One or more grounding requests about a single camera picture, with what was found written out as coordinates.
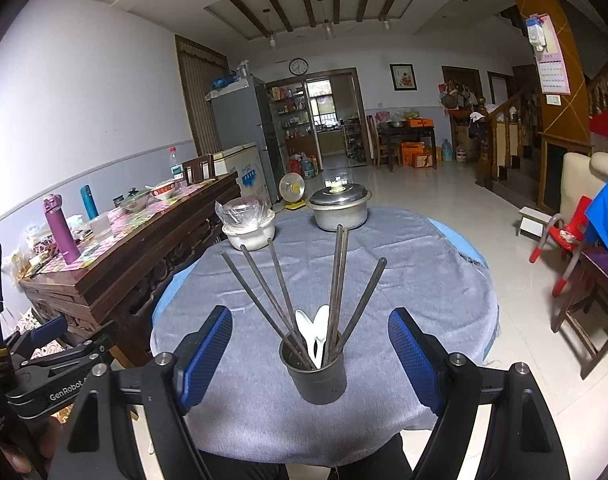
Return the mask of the clear plastic water bottle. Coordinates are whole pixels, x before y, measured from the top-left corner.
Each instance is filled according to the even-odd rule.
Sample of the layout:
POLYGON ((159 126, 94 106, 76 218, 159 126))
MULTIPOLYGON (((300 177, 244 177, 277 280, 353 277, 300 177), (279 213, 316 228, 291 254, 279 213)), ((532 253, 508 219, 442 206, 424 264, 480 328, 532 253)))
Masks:
POLYGON ((175 180, 182 180, 183 179, 183 167, 182 167, 182 163, 179 162, 179 159, 177 157, 177 151, 174 146, 172 146, 169 149, 169 165, 170 165, 171 175, 173 176, 173 178, 175 180))

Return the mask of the grey tablecloth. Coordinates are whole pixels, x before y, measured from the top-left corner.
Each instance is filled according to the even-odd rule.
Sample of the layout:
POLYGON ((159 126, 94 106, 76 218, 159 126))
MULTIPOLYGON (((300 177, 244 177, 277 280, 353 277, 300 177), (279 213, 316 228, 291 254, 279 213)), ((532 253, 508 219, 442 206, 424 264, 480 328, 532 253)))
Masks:
MULTIPOLYGON (((329 299, 335 236, 300 211, 279 219, 275 248, 293 304, 314 314, 329 299)), ((373 207, 351 231, 341 318, 348 321, 382 257, 387 265, 344 349, 347 387, 339 400, 303 400, 279 357, 279 336, 228 268, 226 252, 268 313, 272 304, 244 255, 209 247, 153 325, 153 352, 171 351, 216 306, 231 310, 230 342, 204 400, 185 421, 195 445, 215 455, 264 463, 340 466, 373 453, 406 429, 429 429, 389 342, 387 319, 405 308, 449 351, 482 361, 493 343, 498 304, 490 272, 462 257, 421 214, 373 207)), ((252 254, 284 301, 269 249, 252 254)))

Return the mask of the white chest freezer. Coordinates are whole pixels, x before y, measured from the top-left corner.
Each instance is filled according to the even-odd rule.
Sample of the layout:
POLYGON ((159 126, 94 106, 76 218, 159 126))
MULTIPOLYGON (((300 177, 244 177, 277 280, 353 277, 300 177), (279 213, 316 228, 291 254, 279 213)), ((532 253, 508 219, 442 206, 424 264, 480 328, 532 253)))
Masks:
POLYGON ((214 154, 215 175, 237 174, 242 197, 255 196, 265 203, 270 202, 268 186, 261 158, 255 143, 246 143, 227 148, 214 154))

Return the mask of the small white step stool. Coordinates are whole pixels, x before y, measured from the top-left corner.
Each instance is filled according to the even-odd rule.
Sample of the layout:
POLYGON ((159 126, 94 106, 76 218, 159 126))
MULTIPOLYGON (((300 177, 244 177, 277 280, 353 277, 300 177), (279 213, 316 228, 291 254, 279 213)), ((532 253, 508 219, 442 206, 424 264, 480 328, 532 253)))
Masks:
POLYGON ((526 206, 519 210, 519 214, 518 234, 537 238, 542 236, 548 222, 552 219, 550 214, 526 206))

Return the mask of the red child chair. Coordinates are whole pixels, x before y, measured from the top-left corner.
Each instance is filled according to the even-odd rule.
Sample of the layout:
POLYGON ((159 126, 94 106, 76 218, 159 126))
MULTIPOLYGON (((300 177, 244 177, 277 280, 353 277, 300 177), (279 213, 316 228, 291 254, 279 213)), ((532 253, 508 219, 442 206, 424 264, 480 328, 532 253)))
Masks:
POLYGON ((530 263, 535 263, 542 254, 548 240, 553 240, 554 244, 561 249, 563 260, 570 258, 566 270, 564 270, 560 278, 556 281, 556 284, 554 284, 554 288, 551 292, 551 295, 554 297, 560 296, 564 287, 568 284, 574 268, 578 263, 578 259, 580 258, 580 251, 585 246, 586 230, 588 228, 586 210, 591 203, 592 199, 583 195, 578 201, 569 221, 564 220, 560 212, 552 216, 543 228, 538 244, 531 252, 530 258, 528 258, 530 263))

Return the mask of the dark wooden side table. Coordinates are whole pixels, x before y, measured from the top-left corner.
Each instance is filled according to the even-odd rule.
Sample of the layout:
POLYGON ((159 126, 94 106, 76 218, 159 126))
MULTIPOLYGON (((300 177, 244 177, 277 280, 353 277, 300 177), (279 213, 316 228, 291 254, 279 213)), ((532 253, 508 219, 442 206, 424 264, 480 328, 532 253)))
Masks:
POLYGON ((437 146, 432 119, 411 118, 404 122, 382 122, 377 126, 381 156, 389 171, 395 162, 415 169, 437 168, 437 146))

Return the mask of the white plastic spoon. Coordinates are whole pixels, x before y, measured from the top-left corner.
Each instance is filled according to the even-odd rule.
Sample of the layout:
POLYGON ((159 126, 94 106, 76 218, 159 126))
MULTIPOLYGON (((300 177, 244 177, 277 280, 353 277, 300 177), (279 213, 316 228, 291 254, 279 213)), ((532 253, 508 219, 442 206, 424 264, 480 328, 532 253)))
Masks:
POLYGON ((313 362, 313 366, 318 368, 315 324, 313 324, 313 321, 302 310, 295 311, 295 321, 299 333, 305 340, 308 356, 311 359, 311 362, 313 362))
POLYGON ((313 362, 320 368, 323 361, 323 352, 325 352, 325 342, 328 336, 328 322, 330 316, 330 307, 327 304, 321 306, 313 319, 313 362))

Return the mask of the blue round table cover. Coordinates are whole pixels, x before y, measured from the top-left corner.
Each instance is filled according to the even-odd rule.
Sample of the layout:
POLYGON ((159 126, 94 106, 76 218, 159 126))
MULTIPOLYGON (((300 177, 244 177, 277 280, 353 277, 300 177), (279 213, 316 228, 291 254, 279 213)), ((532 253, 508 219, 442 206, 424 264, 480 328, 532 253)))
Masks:
MULTIPOLYGON (((433 224, 433 226, 435 226, 436 229, 438 229, 439 232, 441 232, 441 234, 447 238, 447 240, 449 240, 449 243, 458 250, 462 257, 466 257, 468 260, 471 260, 480 266, 484 266, 484 268, 488 268, 488 264, 482 254, 460 233, 450 229, 449 226, 446 226, 446 224, 435 219, 429 218, 429 221, 433 224)), ((159 320, 159 317, 166 310, 168 304, 170 304, 170 301, 173 300, 177 292, 179 292, 179 289, 196 265, 197 262, 190 264, 187 268, 185 268, 185 270, 177 273, 170 281, 165 289, 165 292, 162 293, 161 298, 159 298, 159 301, 157 301, 156 307, 152 314, 152 325, 155 325, 159 320)))

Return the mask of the purple thermos bottle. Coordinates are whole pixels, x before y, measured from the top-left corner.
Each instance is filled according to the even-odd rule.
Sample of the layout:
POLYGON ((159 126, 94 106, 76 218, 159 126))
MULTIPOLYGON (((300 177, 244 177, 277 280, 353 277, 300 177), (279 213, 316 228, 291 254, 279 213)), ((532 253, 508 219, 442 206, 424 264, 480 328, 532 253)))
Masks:
POLYGON ((63 211, 60 194, 46 194, 42 198, 42 208, 55 244, 66 264, 71 264, 80 256, 80 251, 72 231, 69 229, 63 211))

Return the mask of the dark metal utensil cup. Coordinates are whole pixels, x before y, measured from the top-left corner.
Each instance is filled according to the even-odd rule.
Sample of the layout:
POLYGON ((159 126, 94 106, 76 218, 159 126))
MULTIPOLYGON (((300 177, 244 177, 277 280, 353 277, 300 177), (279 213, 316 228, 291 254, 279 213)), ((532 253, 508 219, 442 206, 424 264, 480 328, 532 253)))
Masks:
POLYGON ((344 354, 340 353, 325 367, 310 370, 297 352, 291 334, 287 334, 287 341, 288 344, 281 342, 279 356, 302 399, 315 405, 327 405, 339 400, 347 387, 344 354))

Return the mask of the framed flower picture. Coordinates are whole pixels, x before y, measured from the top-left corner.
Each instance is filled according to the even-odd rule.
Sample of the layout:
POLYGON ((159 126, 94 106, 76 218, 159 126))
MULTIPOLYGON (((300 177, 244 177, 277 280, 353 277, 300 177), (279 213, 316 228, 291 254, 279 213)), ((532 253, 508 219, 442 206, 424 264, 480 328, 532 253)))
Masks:
POLYGON ((415 70, 411 64, 391 64, 389 70, 395 91, 415 91, 417 89, 415 70))

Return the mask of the pink wall calendar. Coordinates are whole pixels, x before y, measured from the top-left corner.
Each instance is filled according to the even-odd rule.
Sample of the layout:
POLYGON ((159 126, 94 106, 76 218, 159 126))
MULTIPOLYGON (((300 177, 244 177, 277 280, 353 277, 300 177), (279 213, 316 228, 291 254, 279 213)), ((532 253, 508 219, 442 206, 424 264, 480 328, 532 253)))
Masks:
POLYGON ((550 16, 533 14, 526 19, 525 26, 543 94, 569 96, 571 88, 566 63, 550 16))

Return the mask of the teal thermos bottle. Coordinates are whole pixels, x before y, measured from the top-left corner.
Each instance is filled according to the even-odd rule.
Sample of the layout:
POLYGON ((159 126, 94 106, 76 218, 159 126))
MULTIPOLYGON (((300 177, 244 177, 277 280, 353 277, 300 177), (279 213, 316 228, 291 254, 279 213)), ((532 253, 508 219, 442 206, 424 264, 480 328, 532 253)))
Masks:
POLYGON ((88 219, 93 220, 98 217, 98 208, 96 208, 89 184, 83 185, 83 187, 80 188, 80 196, 84 209, 86 209, 88 219))

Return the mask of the round wall clock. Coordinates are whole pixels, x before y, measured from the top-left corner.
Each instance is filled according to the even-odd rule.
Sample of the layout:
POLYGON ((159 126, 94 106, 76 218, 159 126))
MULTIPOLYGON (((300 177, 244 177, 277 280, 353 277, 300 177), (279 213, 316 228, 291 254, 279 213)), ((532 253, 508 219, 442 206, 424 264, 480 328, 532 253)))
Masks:
POLYGON ((289 63, 289 72, 293 76, 304 76, 309 71, 309 64, 305 58, 293 58, 289 63))

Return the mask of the aluminium pot with lid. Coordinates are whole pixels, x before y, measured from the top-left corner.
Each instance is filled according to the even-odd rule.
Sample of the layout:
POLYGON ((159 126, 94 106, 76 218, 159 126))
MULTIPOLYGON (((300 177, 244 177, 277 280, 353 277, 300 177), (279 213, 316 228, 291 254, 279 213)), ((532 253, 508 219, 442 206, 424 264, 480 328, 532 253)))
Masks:
POLYGON ((325 187, 313 193, 307 205, 319 229, 333 232, 338 226, 358 229, 368 219, 372 193, 362 184, 336 177, 326 180, 325 187))

